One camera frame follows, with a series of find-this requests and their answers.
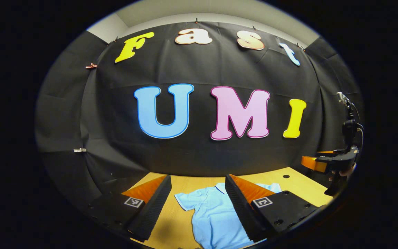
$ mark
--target metal clip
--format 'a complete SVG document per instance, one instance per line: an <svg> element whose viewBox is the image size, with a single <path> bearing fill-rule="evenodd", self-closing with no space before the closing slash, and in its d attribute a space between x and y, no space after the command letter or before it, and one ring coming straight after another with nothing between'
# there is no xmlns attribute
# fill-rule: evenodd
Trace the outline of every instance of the metal clip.
<svg viewBox="0 0 398 249"><path fill-rule="evenodd" d="M84 148L73 149L73 152L87 152L87 149Z"/></svg>
<svg viewBox="0 0 398 249"><path fill-rule="evenodd" d="M98 65L90 63L90 66L86 66L85 69L92 69L92 68L97 68L97 67L98 67Z"/></svg>

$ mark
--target white ceiling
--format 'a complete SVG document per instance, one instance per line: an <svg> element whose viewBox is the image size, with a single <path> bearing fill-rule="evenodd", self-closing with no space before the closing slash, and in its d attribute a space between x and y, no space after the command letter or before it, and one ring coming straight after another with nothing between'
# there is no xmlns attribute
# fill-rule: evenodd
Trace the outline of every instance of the white ceiling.
<svg viewBox="0 0 398 249"><path fill-rule="evenodd" d="M128 27L187 13L216 13L249 19L287 33L305 44L311 44L319 37L300 21L257 0L141 0L116 12Z"/></svg>

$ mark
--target light blue shirt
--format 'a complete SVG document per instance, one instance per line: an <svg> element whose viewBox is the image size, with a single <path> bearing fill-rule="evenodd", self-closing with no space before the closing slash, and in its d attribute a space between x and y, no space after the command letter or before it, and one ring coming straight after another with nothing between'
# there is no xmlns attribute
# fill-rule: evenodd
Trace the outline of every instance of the light blue shirt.
<svg viewBox="0 0 398 249"><path fill-rule="evenodd" d="M282 191L277 183L257 185L275 193ZM237 217L226 193L225 183L198 189L190 194L175 194L174 197L185 211L194 208L191 221L193 234L204 249L239 249L254 244L248 239Z"/></svg>

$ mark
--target wooden table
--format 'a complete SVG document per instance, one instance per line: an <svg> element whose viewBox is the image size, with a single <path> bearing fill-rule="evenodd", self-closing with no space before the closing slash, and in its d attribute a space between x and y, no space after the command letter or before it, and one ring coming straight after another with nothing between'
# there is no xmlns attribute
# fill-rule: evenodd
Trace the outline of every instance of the wooden table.
<svg viewBox="0 0 398 249"><path fill-rule="evenodd" d="M133 187L160 176L163 176L163 174L150 172ZM282 191L291 191L316 206L328 204L328 202L333 199L324 194L326 187L290 167L259 174L238 176L252 183L263 183L268 185L271 183L278 183ZM201 245L195 241L193 236L191 218L193 217L194 209L184 211L176 201L174 194L188 194L196 189L215 186L217 183L224 183L225 177L171 175L171 180L171 192L167 197L167 201L162 208L150 238L144 243L136 240L134 241L156 249L178 249L179 247L183 249L202 248Z"/></svg>

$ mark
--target shirt collar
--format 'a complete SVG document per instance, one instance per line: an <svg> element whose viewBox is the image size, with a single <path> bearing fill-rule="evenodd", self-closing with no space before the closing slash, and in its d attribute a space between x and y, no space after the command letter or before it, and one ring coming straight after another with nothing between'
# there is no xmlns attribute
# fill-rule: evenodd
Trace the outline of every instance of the shirt collar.
<svg viewBox="0 0 398 249"><path fill-rule="evenodd" d="M225 190L225 183L218 183L216 184L216 188L221 191L223 194L227 194Z"/></svg>

